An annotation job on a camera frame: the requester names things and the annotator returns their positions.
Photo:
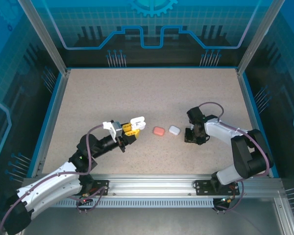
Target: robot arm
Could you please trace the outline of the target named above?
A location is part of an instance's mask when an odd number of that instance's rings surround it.
[[[92,158],[91,169],[97,165],[95,159],[106,152],[116,147],[125,152],[125,147],[132,144],[138,138],[140,130],[144,129],[146,125],[144,121],[144,117],[138,117],[132,119],[131,123],[123,125],[114,121],[104,122],[102,126],[109,130],[110,135],[101,140],[90,134],[88,140]],[[42,211],[68,196],[75,194],[89,195],[93,190],[94,180],[90,174],[79,174],[88,172],[88,169],[89,159],[85,135],[77,145],[77,151],[57,170],[31,185],[19,188],[16,191],[5,191],[0,201],[0,220],[4,218],[11,205],[20,200],[27,192],[30,192],[15,205],[6,218],[4,228],[8,234],[19,233]]]
[[[251,142],[244,133],[257,142],[262,148],[269,161],[269,166],[273,167],[273,159],[264,137],[257,129],[247,131],[240,128],[233,128],[220,121],[216,116],[205,116],[199,109],[194,107],[187,112],[191,128],[185,130],[185,142],[202,145],[210,137],[215,137],[232,147],[233,165],[228,166],[212,174],[211,184],[215,192],[227,187],[230,183],[241,179],[247,179],[266,170],[266,161],[259,149]]]

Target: speckled tabletop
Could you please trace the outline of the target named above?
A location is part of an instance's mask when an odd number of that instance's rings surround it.
[[[115,149],[97,159],[99,174],[211,174],[233,163],[229,146],[216,138],[199,146],[184,142],[186,112],[203,102],[220,103],[224,122],[251,129],[234,69],[74,69],[71,71],[43,173],[62,165],[76,151],[80,138],[111,119],[120,123],[145,116],[146,128],[122,153]],[[205,105],[205,115],[220,108]],[[168,132],[181,129],[178,136]],[[165,128],[160,137],[154,126]],[[99,139],[109,134],[95,130]]]

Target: glass panel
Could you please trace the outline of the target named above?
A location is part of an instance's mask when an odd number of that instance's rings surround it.
[[[271,0],[34,0],[68,67],[237,66]]]
[[[294,0],[285,1],[246,75],[278,173],[294,188]]]
[[[18,2],[0,1],[0,188],[25,176],[58,74]]]

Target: vertical post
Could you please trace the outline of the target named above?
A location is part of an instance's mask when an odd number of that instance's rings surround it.
[[[276,15],[278,14],[281,6],[283,5],[284,0],[273,0],[268,11],[266,12],[263,20],[261,21],[253,39],[251,40],[245,54],[242,57],[242,60],[238,66],[239,75],[243,74],[247,68],[251,58],[254,56],[257,48],[268,32],[272,22],[274,21]]]
[[[60,71],[61,74],[66,75],[67,67],[65,66],[57,48],[55,47],[51,39],[51,36],[49,35],[40,16],[38,15],[38,12],[36,11],[33,3],[31,2],[31,0],[18,0],[18,1],[23,11],[27,15],[29,21],[33,25],[40,40],[42,41],[45,48],[47,49],[50,57],[54,61],[55,65],[57,66],[58,70]]]

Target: gear logo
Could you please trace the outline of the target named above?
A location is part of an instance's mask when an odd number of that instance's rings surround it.
[[[0,0],[0,15],[12,24],[18,17],[19,5],[17,0]]]
[[[168,9],[173,9],[173,4],[177,0],[130,0],[129,4],[132,10],[136,10],[138,14],[142,13],[143,16],[154,15],[160,16],[162,13],[166,14]]]

